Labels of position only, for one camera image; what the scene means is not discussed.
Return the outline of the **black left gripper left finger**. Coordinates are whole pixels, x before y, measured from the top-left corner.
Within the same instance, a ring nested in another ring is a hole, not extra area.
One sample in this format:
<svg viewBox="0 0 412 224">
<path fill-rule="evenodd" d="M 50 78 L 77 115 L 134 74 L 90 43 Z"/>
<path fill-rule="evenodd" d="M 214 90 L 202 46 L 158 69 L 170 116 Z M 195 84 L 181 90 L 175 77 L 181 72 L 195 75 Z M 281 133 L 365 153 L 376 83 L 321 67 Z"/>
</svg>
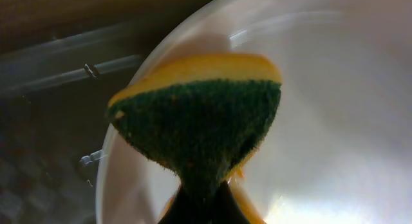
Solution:
<svg viewBox="0 0 412 224">
<path fill-rule="evenodd" d="M 202 211 L 195 202 L 190 199 L 182 186 L 178 188 L 170 207 L 158 221 L 158 224 L 204 223 L 206 223 L 206 221 Z"/>
</svg>

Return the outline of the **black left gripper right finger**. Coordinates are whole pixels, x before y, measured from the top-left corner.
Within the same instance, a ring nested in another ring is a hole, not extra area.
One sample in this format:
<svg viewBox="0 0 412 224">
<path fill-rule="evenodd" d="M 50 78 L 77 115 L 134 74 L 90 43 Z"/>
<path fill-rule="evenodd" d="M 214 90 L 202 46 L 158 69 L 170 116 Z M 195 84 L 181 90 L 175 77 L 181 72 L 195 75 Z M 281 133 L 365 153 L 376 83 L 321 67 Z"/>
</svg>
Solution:
<svg viewBox="0 0 412 224">
<path fill-rule="evenodd" d="M 207 224 L 250 224 L 235 201 L 227 182 L 222 182 L 215 194 Z"/>
</svg>

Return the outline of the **orange green sponge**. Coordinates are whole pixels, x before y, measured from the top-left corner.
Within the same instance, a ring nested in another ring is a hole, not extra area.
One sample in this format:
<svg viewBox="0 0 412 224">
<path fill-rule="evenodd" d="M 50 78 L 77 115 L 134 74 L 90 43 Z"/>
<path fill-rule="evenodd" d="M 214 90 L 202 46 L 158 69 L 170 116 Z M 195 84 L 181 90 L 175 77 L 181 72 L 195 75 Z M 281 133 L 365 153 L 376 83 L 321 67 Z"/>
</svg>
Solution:
<svg viewBox="0 0 412 224">
<path fill-rule="evenodd" d="M 262 223 L 230 179 L 264 141 L 281 85 L 278 68 L 264 56 L 194 55 L 163 64 L 119 91 L 106 115 L 131 147 L 177 175 L 206 223 L 222 182 L 249 222 Z"/>
</svg>

